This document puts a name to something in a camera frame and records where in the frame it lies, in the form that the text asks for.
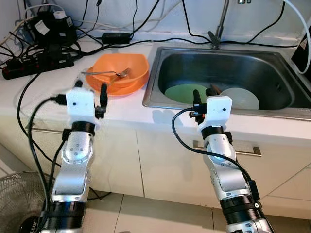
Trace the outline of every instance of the cabinet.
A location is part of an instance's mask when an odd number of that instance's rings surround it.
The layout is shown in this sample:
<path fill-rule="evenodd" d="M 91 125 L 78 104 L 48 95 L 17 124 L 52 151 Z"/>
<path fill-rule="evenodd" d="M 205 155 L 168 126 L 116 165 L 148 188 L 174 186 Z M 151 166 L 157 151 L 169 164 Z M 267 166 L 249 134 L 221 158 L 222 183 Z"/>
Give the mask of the cabinet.
<path fill-rule="evenodd" d="M 42 124 L 43 129 L 62 130 L 64 123 Z M 53 158 L 62 135 L 48 131 L 33 132 L 33 138 Z M 1 117 L 0 142 L 28 167 L 35 170 L 35 163 L 27 137 L 23 134 L 13 117 Z M 91 187 L 100 191 L 111 191 L 128 195 L 143 196 L 136 132 L 132 129 L 108 127 L 104 124 L 96 132 L 94 140 L 95 159 L 91 166 Z M 44 172 L 49 173 L 51 163 L 38 152 Z"/>
<path fill-rule="evenodd" d="M 193 140 L 202 141 L 199 135 L 180 136 L 188 145 L 192 145 Z M 220 208 L 203 155 L 181 146 L 169 128 L 167 131 L 137 130 L 137 138 L 146 197 Z M 239 155 L 238 160 L 256 180 L 262 199 L 311 163 L 311 148 L 235 141 L 236 150 L 245 150 L 245 145 L 261 150 L 261 157 Z M 304 214 L 299 217 L 308 218 L 306 213 L 311 207 L 305 205 L 302 208 Z M 267 214 L 280 216 L 284 211 L 273 212 L 266 206 L 265 210 Z"/>
<path fill-rule="evenodd" d="M 311 168 L 305 168 L 266 196 L 271 214 L 311 219 Z"/>

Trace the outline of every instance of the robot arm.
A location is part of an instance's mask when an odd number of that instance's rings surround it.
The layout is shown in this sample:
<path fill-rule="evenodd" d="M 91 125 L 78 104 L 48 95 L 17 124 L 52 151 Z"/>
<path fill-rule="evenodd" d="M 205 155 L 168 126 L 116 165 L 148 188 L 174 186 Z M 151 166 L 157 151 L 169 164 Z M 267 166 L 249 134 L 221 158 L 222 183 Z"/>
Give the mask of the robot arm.
<path fill-rule="evenodd" d="M 94 93 L 82 88 L 81 81 L 66 94 L 71 132 L 61 151 L 62 167 L 54 182 L 51 208 L 44 214 L 42 233 L 82 232 L 95 130 L 107 106 L 106 85 L 102 86 L 100 100 L 101 107 L 95 108 Z"/>
<path fill-rule="evenodd" d="M 198 122 L 204 147 L 208 152 L 237 161 L 231 145 L 231 134 L 225 132 L 232 100 L 226 96 L 209 97 L 206 104 L 201 104 L 196 91 L 194 97 L 194 111 L 190 117 L 195 117 Z M 236 166 L 237 162 L 233 164 L 225 158 L 206 155 L 204 162 L 210 171 L 211 183 L 227 221 L 227 232 L 274 233 L 262 212 L 255 181 L 247 178 Z"/>

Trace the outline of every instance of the white label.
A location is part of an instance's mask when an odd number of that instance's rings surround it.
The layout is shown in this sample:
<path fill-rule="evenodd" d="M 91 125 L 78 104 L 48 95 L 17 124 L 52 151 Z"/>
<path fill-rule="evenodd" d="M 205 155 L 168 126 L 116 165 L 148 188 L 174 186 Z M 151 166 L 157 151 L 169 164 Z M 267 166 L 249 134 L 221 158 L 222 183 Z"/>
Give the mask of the white label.
<path fill-rule="evenodd" d="M 67 18 L 67 24 L 68 24 L 68 27 L 71 27 L 73 25 L 70 17 Z"/>
<path fill-rule="evenodd" d="M 39 22 L 37 22 L 35 24 L 35 28 L 38 30 L 38 32 L 40 32 L 42 35 L 45 35 L 46 33 L 49 32 L 49 28 L 47 26 L 45 26 L 44 22 L 42 20 L 40 20 Z"/>
<path fill-rule="evenodd" d="M 304 50 L 306 50 L 307 43 L 308 43 L 308 40 L 305 39 L 305 40 L 301 41 L 300 46 L 301 46 Z"/>

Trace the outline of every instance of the fork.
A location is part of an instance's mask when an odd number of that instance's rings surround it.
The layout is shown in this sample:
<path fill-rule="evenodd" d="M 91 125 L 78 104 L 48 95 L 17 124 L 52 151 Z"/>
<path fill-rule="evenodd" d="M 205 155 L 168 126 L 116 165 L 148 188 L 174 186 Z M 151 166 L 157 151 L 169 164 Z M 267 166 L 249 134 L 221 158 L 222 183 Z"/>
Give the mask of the fork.
<path fill-rule="evenodd" d="M 81 72 L 82 74 L 85 75 L 95 75 L 95 74 L 107 74 L 107 73 L 115 73 L 117 76 L 119 77 L 125 77 L 126 75 L 128 75 L 128 73 L 130 72 L 130 68 L 126 68 L 124 71 L 117 73 L 115 71 L 99 71 L 99 72 Z"/>

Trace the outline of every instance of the tiled floor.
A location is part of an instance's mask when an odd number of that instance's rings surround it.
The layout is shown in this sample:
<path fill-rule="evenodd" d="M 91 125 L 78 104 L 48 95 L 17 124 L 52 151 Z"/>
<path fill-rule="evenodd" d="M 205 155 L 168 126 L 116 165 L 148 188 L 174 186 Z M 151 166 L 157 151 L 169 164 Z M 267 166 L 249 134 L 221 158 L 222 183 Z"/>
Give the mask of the tiled floor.
<path fill-rule="evenodd" d="M 308 220 L 268 216 L 276 233 L 310 233 Z M 225 233 L 219 209 L 111 194 L 88 203 L 86 233 Z"/>

